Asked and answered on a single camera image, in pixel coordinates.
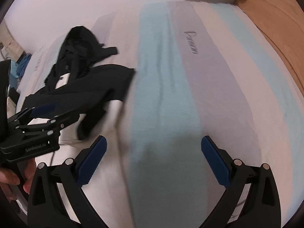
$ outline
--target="finger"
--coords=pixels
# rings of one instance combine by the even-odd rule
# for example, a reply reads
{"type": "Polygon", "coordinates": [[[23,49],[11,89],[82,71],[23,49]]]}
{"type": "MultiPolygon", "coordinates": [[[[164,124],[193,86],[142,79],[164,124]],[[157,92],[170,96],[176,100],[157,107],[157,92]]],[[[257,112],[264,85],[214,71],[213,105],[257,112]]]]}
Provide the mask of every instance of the finger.
{"type": "Polygon", "coordinates": [[[13,193],[13,191],[7,184],[0,183],[0,187],[8,199],[13,200],[13,201],[17,200],[17,196],[13,193]]]}
{"type": "Polygon", "coordinates": [[[27,179],[27,181],[25,182],[25,184],[23,185],[23,189],[26,193],[29,194],[30,190],[31,190],[31,186],[32,186],[32,182],[33,182],[33,178],[27,179]]]}
{"type": "Polygon", "coordinates": [[[27,166],[26,166],[26,168],[24,170],[25,177],[27,179],[31,179],[34,176],[35,172],[36,172],[36,168],[37,168],[37,166],[36,166],[35,159],[28,160],[27,166]]]}
{"type": "Polygon", "coordinates": [[[11,185],[20,184],[18,176],[12,170],[3,167],[0,167],[0,182],[11,185]]]}

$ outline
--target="bolt head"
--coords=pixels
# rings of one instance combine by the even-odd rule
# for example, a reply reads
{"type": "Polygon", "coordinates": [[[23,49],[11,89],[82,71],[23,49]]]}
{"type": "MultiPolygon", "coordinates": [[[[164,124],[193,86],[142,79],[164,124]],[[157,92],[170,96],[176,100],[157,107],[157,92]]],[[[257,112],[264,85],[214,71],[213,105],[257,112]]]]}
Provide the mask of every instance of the bolt head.
{"type": "Polygon", "coordinates": [[[269,164],[263,164],[263,168],[264,168],[265,170],[269,170],[269,169],[270,169],[270,166],[269,166],[269,164]]]}
{"type": "Polygon", "coordinates": [[[41,162],[41,163],[38,164],[38,168],[39,168],[39,169],[42,169],[44,166],[45,166],[45,163],[44,163],[44,162],[41,162]]]}
{"type": "Polygon", "coordinates": [[[69,159],[66,159],[65,160],[65,164],[66,165],[70,165],[70,164],[72,164],[74,162],[74,159],[72,159],[72,158],[69,158],[69,159]]]}
{"type": "Polygon", "coordinates": [[[235,160],[234,160],[234,163],[235,163],[236,165],[238,165],[238,166],[242,165],[242,161],[239,160],[239,159],[235,159],[235,160]]]}

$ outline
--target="wooden surface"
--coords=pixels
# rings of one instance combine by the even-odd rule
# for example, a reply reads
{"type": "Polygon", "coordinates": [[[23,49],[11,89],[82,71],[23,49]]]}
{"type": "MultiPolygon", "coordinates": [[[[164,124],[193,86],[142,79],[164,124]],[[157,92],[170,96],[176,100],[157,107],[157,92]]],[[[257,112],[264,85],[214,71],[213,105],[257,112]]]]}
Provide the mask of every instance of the wooden surface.
{"type": "Polygon", "coordinates": [[[304,12],[296,0],[236,0],[279,54],[304,95],[304,12]]]}

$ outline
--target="mattress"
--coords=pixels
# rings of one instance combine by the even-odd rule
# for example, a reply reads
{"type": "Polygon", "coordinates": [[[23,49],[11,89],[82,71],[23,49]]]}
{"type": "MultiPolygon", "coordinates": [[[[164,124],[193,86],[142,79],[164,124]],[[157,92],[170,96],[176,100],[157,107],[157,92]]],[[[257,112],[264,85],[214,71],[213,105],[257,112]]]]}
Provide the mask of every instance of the mattress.
{"type": "Polygon", "coordinates": [[[15,0],[6,14],[5,21],[13,38],[25,52],[34,53],[45,42],[67,33],[71,27],[83,25],[91,28],[100,16],[120,9],[121,4],[163,1],[184,0],[15,0]]]}
{"type": "MultiPolygon", "coordinates": [[[[268,163],[282,225],[292,217],[304,200],[304,98],[238,7],[204,2],[126,7],[100,17],[92,32],[119,50],[98,64],[137,71],[122,110],[110,106],[100,124],[108,151],[83,187],[109,227],[199,227],[225,190],[201,152],[205,135],[247,165],[268,163]],[[120,115],[117,124],[111,114],[120,115]]],[[[64,37],[33,54],[17,111],[27,95],[43,87],[64,37]]],[[[62,145],[54,164],[75,157],[95,138],[62,145]]],[[[48,163],[50,157],[36,161],[48,163]]],[[[239,215],[248,188],[230,221],[239,215]]],[[[77,220],[67,199],[64,203],[77,220]]]]}

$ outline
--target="cable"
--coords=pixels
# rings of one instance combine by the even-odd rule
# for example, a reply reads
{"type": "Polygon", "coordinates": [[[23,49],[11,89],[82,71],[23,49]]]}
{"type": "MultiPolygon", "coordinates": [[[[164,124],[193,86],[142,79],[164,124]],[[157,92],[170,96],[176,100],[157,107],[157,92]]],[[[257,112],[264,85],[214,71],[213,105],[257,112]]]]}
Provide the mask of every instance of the cable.
{"type": "Polygon", "coordinates": [[[55,156],[55,152],[53,152],[53,155],[51,157],[50,166],[52,166],[52,164],[53,164],[54,156],[55,156]]]}

